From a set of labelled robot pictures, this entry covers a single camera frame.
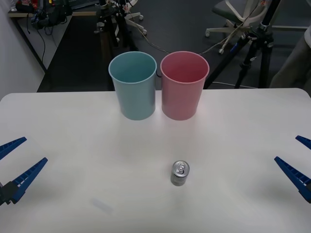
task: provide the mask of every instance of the tripod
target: tripod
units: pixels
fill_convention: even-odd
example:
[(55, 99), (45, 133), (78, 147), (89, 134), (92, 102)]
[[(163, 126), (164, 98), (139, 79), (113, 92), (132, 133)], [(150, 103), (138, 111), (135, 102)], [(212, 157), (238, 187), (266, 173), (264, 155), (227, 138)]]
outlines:
[(214, 72), (211, 73), (211, 75), (206, 79), (203, 89), (207, 89), (215, 81), (215, 79), (222, 72), (222, 70), (231, 62), (235, 55), (237, 55), (249, 41), (252, 41), (252, 44), (249, 48), (245, 60), (240, 65), (242, 69), (239, 72), (239, 78), (234, 88), (238, 89), (240, 87), (248, 70), (251, 68), (252, 61), (256, 59), (257, 51), (260, 49), (262, 49), (262, 58), (259, 74), (259, 88), (266, 87), (274, 41), (272, 33), (268, 31), (268, 28), (270, 26), (270, 21), (280, 2), (281, 0), (272, 0), (271, 5), (269, 6), (267, 13), (260, 25), (255, 29), (251, 29), (249, 32), (245, 32), (240, 37), (235, 46), (230, 50), (230, 53), (220, 62)]
[[(123, 47), (129, 46), (130, 51), (138, 51), (138, 48), (136, 47), (127, 29), (126, 21), (124, 18), (126, 13), (123, 9), (120, 8), (122, 5), (120, 5), (119, 3), (119, 8), (116, 7), (115, 9), (109, 6), (105, 2), (105, 0), (100, 0), (100, 4), (96, 5), (99, 9), (96, 12), (97, 31), (95, 31), (95, 33), (100, 33), (102, 57), (107, 77), (110, 77), (108, 73), (108, 66), (114, 57), (113, 47), (119, 46), (119, 42), (115, 35), (115, 28), (112, 23), (113, 16), (117, 22), (117, 25), (119, 26), (119, 31), (123, 37)], [(109, 90), (114, 90), (114, 85), (111, 78), (109, 79), (108, 87)]]

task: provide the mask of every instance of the blue cup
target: blue cup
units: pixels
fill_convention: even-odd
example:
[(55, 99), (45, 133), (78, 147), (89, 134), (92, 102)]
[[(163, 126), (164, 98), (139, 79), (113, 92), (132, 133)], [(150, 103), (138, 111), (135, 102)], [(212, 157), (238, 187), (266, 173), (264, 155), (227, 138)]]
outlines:
[(108, 70), (123, 115), (131, 120), (150, 117), (156, 109), (155, 59), (144, 52), (126, 52), (115, 57)]

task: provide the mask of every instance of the cable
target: cable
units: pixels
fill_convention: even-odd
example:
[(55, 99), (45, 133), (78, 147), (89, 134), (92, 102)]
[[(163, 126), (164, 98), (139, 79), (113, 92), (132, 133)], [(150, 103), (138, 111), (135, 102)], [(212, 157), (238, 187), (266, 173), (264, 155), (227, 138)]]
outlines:
[(30, 31), (28, 30), (28, 19), (29, 19), (29, 13), (27, 14), (27, 16), (26, 16), (26, 25), (27, 25), (27, 32), (28, 32), (28, 34), (30, 34)]
[(161, 47), (159, 47), (159, 46), (157, 46), (157, 45), (151, 43), (151, 42), (147, 39), (147, 37), (144, 35), (144, 33), (142, 33), (142, 31), (141, 31), (141, 30), (139, 29), (139, 27), (137, 26), (137, 24), (136, 24), (136, 22), (135, 22), (135, 19), (134, 19), (133, 15), (132, 15), (132, 13), (131, 13), (130, 11), (128, 11), (128, 12), (131, 14), (132, 19), (133, 19), (133, 21), (134, 21), (134, 23), (135, 23), (136, 28), (138, 29), (138, 31), (140, 32), (140, 34), (142, 34), (142, 36), (145, 38), (145, 40), (147, 41), (147, 43), (148, 43), (151, 47), (154, 47), (155, 49), (157, 49), (157, 50), (159, 50), (159, 51), (161, 51), (161, 52), (165, 52), (165, 53), (168, 53), (168, 54), (172, 53), (172, 52), (168, 52), (168, 51), (162, 49)]
[[(212, 47), (208, 48), (207, 50), (205, 50), (205, 51), (203, 51), (203, 52), (201, 52), (201, 53), (198, 53), (198, 54), (201, 55), (201, 54), (207, 53), (207, 52), (209, 52), (212, 48), (214, 48), (215, 46), (217, 46), (217, 45), (219, 45), (219, 44), (225, 42), (232, 34), (234, 34), (241, 26), (243, 26), (243, 24), (246, 22), (246, 20), (247, 20), (247, 19), (252, 15), (252, 13), (260, 6), (259, 1), (260, 1), (260, 0), (258, 0), (257, 6), (252, 10), (252, 12), (248, 15), (248, 17), (246, 17), (246, 19), (245, 19), (235, 30), (233, 30), (233, 31), (230, 33), (229, 36), (227, 36), (225, 39), (223, 39), (222, 41), (218, 42), (217, 44), (213, 45)], [(144, 39), (146, 40), (146, 42), (147, 42), (150, 46), (152, 46), (153, 48), (155, 48), (155, 49), (157, 49), (157, 50), (159, 50), (159, 51), (161, 51), (161, 52), (165, 52), (165, 53), (168, 53), (168, 54), (171, 53), (171, 52), (166, 51), (166, 50), (162, 49), (161, 47), (159, 47), (159, 46), (157, 46), (157, 45), (151, 43), (151, 42), (147, 39), (147, 37), (143, 34), (143, 32), (139, 29), (139, 27), (137, 26), (137, 24), (136, 24), (136, 22), (135, 22), (135, 19), (134, 19), (132, 13), (131, 13), (131, 11), (128, 11), (128, 12), (130, 13), (130, 15), (131, 15), (131, 17), (132, 17), (133, 22), (135, 23), (136, 28), (137, 28), (138, 31), (142, 34), (142, 36), (144, 37)]]
[(217, 46), (217, 45), (219, 45), (219, 44), (225, 42), (232, 34), (234, 34), (241, 26), (243, 26), (243, 24), (244, 24), (244, 23), (247, 21), (247, 19), (252, 15), (252, 13), (257, 9), (257, 7), (260, 6), (259, 1), (260, 1), (260, 0), (257, 1), (257, 6), (252, 10), (251, 13), (249, 13), (248, 17), (246, 17), (246, 19), (245, 19), (235, 30), (233, 30), (233, 31), (230, 33), (229, 36), (227, 36), (227, 37), (226, 37), (225, 39), (223, 39), (221, 42), (219, 42), (219, 43), (213, 45), (212, 47), (208, 48), (207, 50), (205, 50), (205, 51), (199, 53), (199, 55), (204, 54), (204, 53), (207, 53), (208, 51), (210, 51), (210, 50), (211, 50), (212, 48), (214, 48), (215, 46)]
[(162, 78), (162, 75), (158, 75), (157, 74), (157, 70), (155, 71), (156, 75), (159, 77), (159, 78)]
[(57, 44), (56, 44), (56, 42), (55, 42), (54, 36), (53, 36), (53, 29), (54, 29), (54, 26), (52, 26), (52, 29), (51, 29), (51, 30), (50, 30), (49, 27), (44, 27), (44, 32), (45, 32), (45, 35), (48, 35), (48, 36), (51, 36), (51, 37), (52, 37), (52, 40), (53, 40), (55, 46), (58, 48), (58, 46), (57, 46)]
[[(229, 83), (222, 83), (222, 82), (213, 82), (213, 84), (223, 84), (223, 85), (228, 85), (228, 86), (235, 86), (235, 84), (229, 84)], [(252, 86), (242, 86), (241, 87), (245, 87), (245, 88), (251, 88), (251, 89), (258, 89), (257, 87), (252, 87)]]
[(38, 32), (39, 36), (41, 37), (43, 44), (44, 44), (44, 50), (43, 50), (42, 59), (41, 59), (41, 61), (43, 62), (43, 57), (44, 57), (44, 53), (45, 53), (45, 41), (44, 41), (43, 37), (41, 36), (40, 32), (38, 31), (38, 29), (37, 29), (37, 32)]

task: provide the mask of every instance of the pull tab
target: pull tab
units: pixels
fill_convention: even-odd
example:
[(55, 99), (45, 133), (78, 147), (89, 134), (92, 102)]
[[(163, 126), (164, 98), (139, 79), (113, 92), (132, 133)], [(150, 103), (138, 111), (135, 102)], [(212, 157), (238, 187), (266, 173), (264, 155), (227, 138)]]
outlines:
[(178, 174), (184, 174), (184, 169), (185, 169), (185, 164), (184, 163), (180, 163), (178, 165), (178, 168), (176, 169), (176, 173)]

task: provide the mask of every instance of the tripod leg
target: tripod leg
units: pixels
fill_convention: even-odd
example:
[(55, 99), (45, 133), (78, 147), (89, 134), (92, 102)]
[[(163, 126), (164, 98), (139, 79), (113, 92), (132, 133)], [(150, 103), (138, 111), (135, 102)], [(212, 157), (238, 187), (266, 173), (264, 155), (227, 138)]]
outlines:
[(231, 60), (238, 54), (238, 52), (248, 43), (249, 38), (244, 34), (237, 41), (235, 46), (230, 50), (230, 53), (220, 62), (213, 73), (205, 80), (203, 89), (208, 87), (215, 81), (222, 70), (231, 62)]
[(117, 41), (117, 37), (115, 35), (115, 29), (113, 27), (112, 18), (111, 17), (105, 18), (105, 27), (106, 27), (107, 31), (110, 33), (110, 37), (111, 37), (113, 46), (114, 47), (118, 47), (119, 44), (118, 44), (118, 41)]
[(114, 88), (112, 79), (108, 72), (109, 63), (111, 62), (113, 58), (113, 52), (111, 48), (109, 32), (108, 31), (101, 32), (100, 37), (101, 37), (101, 49), (102, 49), (102, 58), (103, 58), (103, 63), (104, 63), (104, 68), (105, 68), (105, 74), (108, 77), (108, 90), (114, 91), (115, 88)]
[(130, 51), (138, 51), (138, 48), (136, 47), (126, 25), (126, 21), (122, 15), (116, 16), (116, 21), (119, 26), (119, 30), (122, 34), (124, 46), (129, 46)]
[(257, 52), (257, 42), (253, 41), (246, 55), (245, 60), (240, 65), (242, 69), (239, 72), (239, 78), (234, 86), (234, 89), (238, 89), (240, 87), (243, 79), (247, 74), (247, 71), (251, 68), (252, 61), (254, 61), (254, 59), (256, 58), (256, 52)]
[(262, 48), (262, 58), (259, 75), (259, 88), (266, 88), (269, 76), (270, 58), (273, 43), (266, 43)]

